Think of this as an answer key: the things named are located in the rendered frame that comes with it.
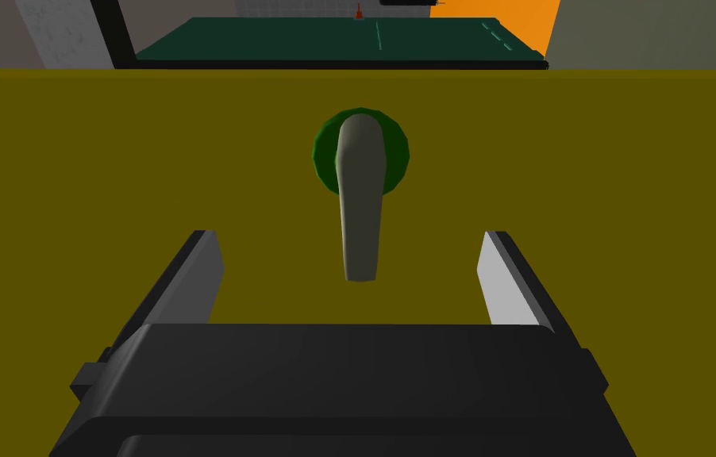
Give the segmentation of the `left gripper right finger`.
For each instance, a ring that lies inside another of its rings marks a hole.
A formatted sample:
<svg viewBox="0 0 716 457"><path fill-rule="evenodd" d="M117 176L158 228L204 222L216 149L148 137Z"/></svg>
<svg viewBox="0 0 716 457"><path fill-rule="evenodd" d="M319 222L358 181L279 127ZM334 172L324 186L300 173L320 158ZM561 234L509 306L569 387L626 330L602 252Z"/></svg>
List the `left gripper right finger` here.
<svg viewBox="0 0 716 457"><path fill-rule="evenodd" d="M579 340L514 238L504 231L483 236L477 277L493 325L543 326L562 344L578 348Z"/></svg>

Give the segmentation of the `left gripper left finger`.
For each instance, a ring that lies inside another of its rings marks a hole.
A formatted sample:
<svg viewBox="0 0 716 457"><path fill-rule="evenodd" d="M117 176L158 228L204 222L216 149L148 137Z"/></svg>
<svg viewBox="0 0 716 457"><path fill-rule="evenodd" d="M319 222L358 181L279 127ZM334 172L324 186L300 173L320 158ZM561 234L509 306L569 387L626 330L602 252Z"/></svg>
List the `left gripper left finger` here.
<svg viewBox="0 0 716 457"><path fill-rule="evenodd" d="M217 233L193 231L135 308L109 352L116 352L143 325L209 322L224 271Z"/></svg>

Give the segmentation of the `olive yellow door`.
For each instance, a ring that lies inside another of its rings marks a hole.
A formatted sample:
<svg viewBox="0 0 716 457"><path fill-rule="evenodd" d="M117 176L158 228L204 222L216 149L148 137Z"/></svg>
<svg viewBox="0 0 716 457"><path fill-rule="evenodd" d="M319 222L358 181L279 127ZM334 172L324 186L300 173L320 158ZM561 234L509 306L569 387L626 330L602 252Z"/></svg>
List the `olive yellow door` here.
<svg viewBox="0 0 716 457"><path fill-rule="evenodd" d="M371 282L312 160L360 107L410 146ZM47 457L195 229L254 324L483 324L506 231L637 456L716 457L716 72L0 70L0 457Z"/></svg>

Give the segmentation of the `dark green table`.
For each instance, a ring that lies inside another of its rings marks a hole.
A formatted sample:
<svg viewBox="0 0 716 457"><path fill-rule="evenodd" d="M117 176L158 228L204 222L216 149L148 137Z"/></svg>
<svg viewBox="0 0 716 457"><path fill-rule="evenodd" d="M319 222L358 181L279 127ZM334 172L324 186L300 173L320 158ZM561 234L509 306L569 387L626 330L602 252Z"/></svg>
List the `dark green table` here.
<svg viewBox="0 0 716 457"><path fill-rule="evenodd" d="M136 54L158 68L545 70L494 18L195 17Z"/></svg>

